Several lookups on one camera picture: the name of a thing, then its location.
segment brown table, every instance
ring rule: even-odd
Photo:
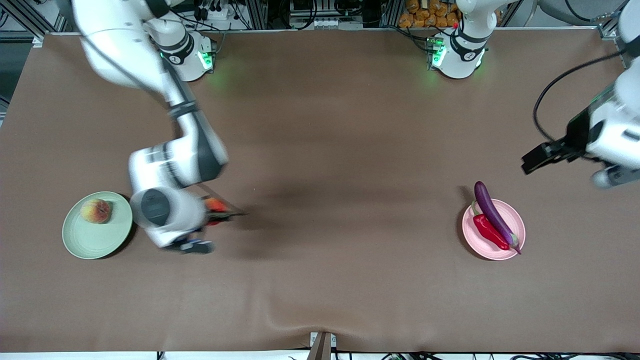
[[[497,31],[490,47],[453,81],[394,32],[229,35],[191,86],[230,154],[210,185],[250,216],[210,229],[208,256],[138,230],[84,261],[60,239],[69,208],[130,195],[129,154],[172,132],[146,93],[95,75],[77,37],[47,37],[0,131],[0,350],[298,348],[326,330],[354,351],[640,351],[640,183],[596,190],[585,161],[520,170],[541,89],[614,46],[576,29]],[[544,126],[562,135],[621,71],[559,83]],[[464,246],[479,179],[524,218],[524,255]]]

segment purple eggplant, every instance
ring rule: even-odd
[[[478,181],[476,183],[474,191],[476,193],[478,205],[480,205],[480,209],[482,209],[487,220],[489,220],[491,225],[498,230],[498,233],[500,233],[500,235],[502,235],[502,237],[509,243],[509,246],[516,250],[518,254],[521,254],[518,237],[513,233],[513,231],[511,231],[507,223],[504,222],[502,216],[498,213],[498,210],[493,205],[491,197],[489,196],[489,190],[486,189],[486,186],[482,181]]]

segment peach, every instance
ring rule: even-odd
[[[87,200],[80,209],[80,215],[93,224],[104,224],[111,215],[111,206],[102,199]]]

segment pink plate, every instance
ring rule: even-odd
[[[498,213],[504,221],[507,223],[511,231],[513,231],[518,239],[520,240],[520,250],[522,251],[522,247],[524,246],[524,223],[522,222],[522,218],[518,214],[515,209],[513,209],[506,202],[491,199],[493,201],[493,205],[498,210]],[[476,209],[481,212],[480,206],[476,204]],[[489,240],[483,238],[480,235],[480,232],[476,229],[476,225],[474,224],[474,211],[471,209],[471,205],[465,211],[464,216],[462,216],[462,233],[465,235],[465,239],[469,243],[472,249],[474,249],[481,256],[491,259],[491,260],[507,260],[516,256],[518,253],[513,250],[500,250],[498,246]]]

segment red chili pepper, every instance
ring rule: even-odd
[[[484,214],[477,212],[475,201],[471,204],[471,208],[474,210],[474,224],[480,232],[480,235],[490,242],[498,245],[500,250],[509,250],[509,243],[502,237],[502,235],[500,235],[500,233],[498,233],[498,230],[491,225]]]

